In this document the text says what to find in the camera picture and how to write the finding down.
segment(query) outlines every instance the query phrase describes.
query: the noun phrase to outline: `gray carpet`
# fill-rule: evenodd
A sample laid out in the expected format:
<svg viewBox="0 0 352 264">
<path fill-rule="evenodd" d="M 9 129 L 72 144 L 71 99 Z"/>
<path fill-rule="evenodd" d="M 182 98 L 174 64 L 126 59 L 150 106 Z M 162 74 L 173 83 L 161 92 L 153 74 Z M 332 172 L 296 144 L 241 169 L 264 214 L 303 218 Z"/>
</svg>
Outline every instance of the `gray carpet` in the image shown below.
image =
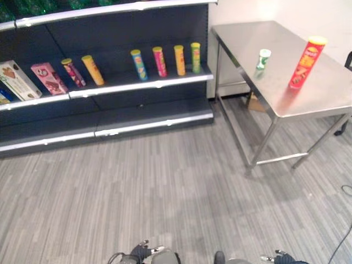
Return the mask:
<svg viewBox="0 0 352 264">
<path fill-rule="evenodd" d="M 327 263 L 352 221 L 340 190 L 352 184 L 351 126 L 296 171 L 290 160 L 249 173 L 214 110 L 212 125 L 1 160 L 0 262 L 104 264 L 149 238 L 184 264 L 211 264 L 220 249 L 253 264 L 275 249 Z M 259 122 L 239 121 L 255 148 L 267 116 L 238 116 Z M 290 124 L 265 156 L 308 147 L 334 120 Z M 351 249 L 352 235 L 333 263 L 351 264 Z"/>
</svg>

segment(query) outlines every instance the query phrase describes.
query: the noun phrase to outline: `can lid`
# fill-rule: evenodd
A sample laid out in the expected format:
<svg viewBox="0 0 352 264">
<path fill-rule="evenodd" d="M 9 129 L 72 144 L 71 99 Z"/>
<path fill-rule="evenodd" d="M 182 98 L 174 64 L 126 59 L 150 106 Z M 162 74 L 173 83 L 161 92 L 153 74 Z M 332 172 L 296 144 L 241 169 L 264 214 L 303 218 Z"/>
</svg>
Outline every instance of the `can lid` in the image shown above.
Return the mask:
<svg viewBox="0 0 352 264">
<path fill-rule="evenodd" d="M 134 49 L 131 51 L 131 55 L 138 55 L 141 54 L 141 51 L 139 49 Z"/>
<path fill-rule="evenodd" d="M 200 43 L 198 42 L 191 43 L 191 48 L 200 48 Z"/>
<path fill-rule="evenodd" d="M 271 55 L 271 50 L 263 48 L 259 51 L 259 56 L 264 58 L 269 58 Z"/>
<path fill-rule="evenodd" d="M 328 40 L 326 38 L 321 37 L 321 36 L 310 36 L 308 38 L 308 41 L 310 43 L 315 44 L 315 45 L 325 45 L 328 42 Z"/>
<path fill-rule="evenodd" d="M 183 50 L 183 46 L 182 45 L 176 45 L 174 46 L 175 50 Z"/>
<path fill-rule="evenodd" d="M 63 60 L 61 61 L 61 64 L 69 64 L 69 63 L 71 63 L 71 62 L 72 62 L 72 59 L 67 58 L 67 59 L 63 59 Z"/>
<path fill-rule="evenodd" d="M 162 47 L 154 47 L 153 48 L 153 51 L 157 52 L 157 51 L 162 51 L 163 48 Z"/>
<path fill-rule="evenodd" d="M 86 55 L 82 57 L 82 61 L 85 61 L 87 59 L 93 59 L 92 55 Z"/>
</svg>

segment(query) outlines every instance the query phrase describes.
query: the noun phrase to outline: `table leg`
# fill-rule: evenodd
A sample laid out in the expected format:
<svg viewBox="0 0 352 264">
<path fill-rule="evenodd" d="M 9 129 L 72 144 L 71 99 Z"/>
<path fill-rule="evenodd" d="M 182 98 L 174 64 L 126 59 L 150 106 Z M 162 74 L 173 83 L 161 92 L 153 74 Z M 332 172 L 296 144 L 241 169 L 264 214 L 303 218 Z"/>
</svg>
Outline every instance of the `table leg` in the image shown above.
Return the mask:
<svg viewBox="0 0 352 264">
<path fill-rule="evenodd" d="M 257 151 L 254 153 L 254 157 L 250 163 L 250 167 L 254 168 L 254 166 L 257 165 L 257 161 L 258 158 L 260 156 L 260 154 L 262 153 L 262 151 L 265 149 L 265 147 L 268 145 L 270 138 L 272 137 L 272 135 L 274 134 L 274 132 L 278 129 L 279 127 L 279 119 L 275 118 L 273 120 L 273 122 L 271 123 L 268 132 L 266 133 L 262 144 L 259 146 L 259 148 L 257 149 Z"/>
<path fill-rule="evenodd" d="M 221 47 L 220 47 L 220 42 L 218 42 L 216 79 L 215 79 L 215 103 L 218 101 L 219 77 L 220 77 L 220 56 L 221 56 Z"/>
<path fill-rule="evenodd" d="M 337 122 L 328 130 L 325 132 L 325 134 L 313 145 L 311 148 L 307 151 L 308 155 L 300 158 L 293 166 L 292 168 L 296 169 L 298 166 L 302 164 L 303 161 L 305 161 L 309 155 L 311 155 L 314 151 L 316 151 L 328 138 L 331 136 L 343 123 L 345 123 L 348 118 L 350 117 L 350 113 L 344 114 L 341 116 Z"/>
</svg>

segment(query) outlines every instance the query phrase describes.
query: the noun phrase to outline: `cable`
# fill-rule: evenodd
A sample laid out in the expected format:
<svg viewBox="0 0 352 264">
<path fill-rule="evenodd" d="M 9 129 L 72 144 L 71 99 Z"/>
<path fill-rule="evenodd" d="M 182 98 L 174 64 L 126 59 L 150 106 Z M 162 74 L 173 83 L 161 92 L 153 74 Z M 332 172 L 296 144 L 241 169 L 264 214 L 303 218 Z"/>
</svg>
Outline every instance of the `cable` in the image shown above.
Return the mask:
<svg viewBox="0 0 352 264">
<path fill-rule="evenodd" d="M 348 237 L 348 235 L 351 233 L 351 230 L 352 230 L 352 223 L 351 223 L 350 229 L 348 229 L 347 234 L 346 234 L 345 237 L 341 240 L 340 244 L 337 246 L 337 248 L 335 249 L 334 253 L 331 255 L 331 258 L 330 258 L 328 264 L 331 263 L 332 259 L 335 257 L 335 254 L 336 254 L 336 252 L 338 251 L 338 249 L 340 248 L 340 246 L 342 245 L 343 241 L 345 241 L 345 239 L 346 239 L 346 238 Z"/>
<path fill-rule="evenodd" d="M 350 185 L 342 185 L 342 186 L 341 186 L 341 189 L 342 189 L 342 191 L 343 191 L 345 194 L 347 194 L 348 196 L 352 196 L 352 194 L 350 194 L 350 193 L 348 193 L 348 192 L 346 191 L 346 189 L 351 189 L 351 190 L 352 190 L 352 186 L 350 186 Z M 334 253 L 331 255 L 331 258 L 329 259 L 328 264 L 331 263 L 332 259 L 335 257 L 336 252 L 339 250 L 340 246 L 341 246 L 342 243 L 345 241 L 345 239 L 348 237 L 348 235 L 351 233 L 351 231 L 352 231 L 352 223 L 351 223 L 351 226 L 350 226 L 350 228 L 348 229 L 346 235 L 345 235 L 344 238 L 341 240 L 341 242 L 339 243 L 339 245 L 338 245 L 337 248 L 335 249 Z"/>
<path fill-rule="evenodd" d="M 124 256 L 125 254 L 122 252 L 115 253 L 114 255 L 111 256 L 111 258 L 108 260 L 108 264 L 111 264 L 118 256 Z"/>
</svg>

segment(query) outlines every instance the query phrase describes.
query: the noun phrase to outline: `pringles can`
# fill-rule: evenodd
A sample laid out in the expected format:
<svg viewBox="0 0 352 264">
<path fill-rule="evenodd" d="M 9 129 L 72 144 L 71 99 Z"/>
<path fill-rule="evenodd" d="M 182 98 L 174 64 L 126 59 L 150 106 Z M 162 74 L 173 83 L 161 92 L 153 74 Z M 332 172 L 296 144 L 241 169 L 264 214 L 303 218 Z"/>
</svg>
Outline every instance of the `pringles can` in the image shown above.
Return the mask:
<svg viewBox="0 0 352 264">
<path fill-rule="evenodd" d="M 95 65 L 93 57 L 91 55 L 83 56 L 82 61 L 83 61 L 84 65 L 86 66 L 90 76 L 92 76 L 95 84 L 96 85 L 103 85 L 104 79 L 101 76 L 97 65 Z"/>
<path fill-rule="evenodd" d="M 136 70 L 138 72 L 139 78 L 142 81 L 148 80 L 147 72 L 144 67 L 144 63 L 141 56 L 141 51 L 139 49 L 134 49 L 131 51 L 131 55 L 134 61 L 134 65 L 136 66 Z"/>
<path fill-rule="evenodd" d="M 200 73 L 200 43 L 193 42 L 191 44 L 192 50 L 192 71 Z"/>
<path fill-rule="evenodd" d="M 183 76 L 186 74 L 185 59 L 183 56 L 183 46 L 176 45 L 174 46 L 174 50 L 175 50 L 177 74 L 180 76 Z"/>
<path fill-rule="evenodd" d="M 61 64 L 64 66 L 64 68 L 65 68 L 66 72 L 68 73 L 68 75 L 70 75 L 70 77 L 73 80 L 73 82 L 75 82 L 75 84 L 79 88 L 81 88 L 81 87 L 86 85 L 86 82 L 82 78 L 81 74 L 78 72 L 78 70 L 76 69 L 75 65 L 73 65 L 72 59 L 70 59 L 70 58 L 63 59 L 61 61 Z"/>
<path fill-rule="evenodd" d="M 308 44 L 305 47 L 301 59 L 293 72 L 289 87 L 300 89 L 306 81 L 314 64 L 318 60 L 327 40 L 321 36 L 311 36 L 308 39 Z"/>
<path fill-rule="evenodd" d="M 158 68 L 159 76 L 166 77 L 167 71 L 166 71 L 166 65 L 165 65 L 162 47 L 154 47 L 153 53 L 154 53 L 154 59 L 156 62 L 156 67 Z"/>
</svg>

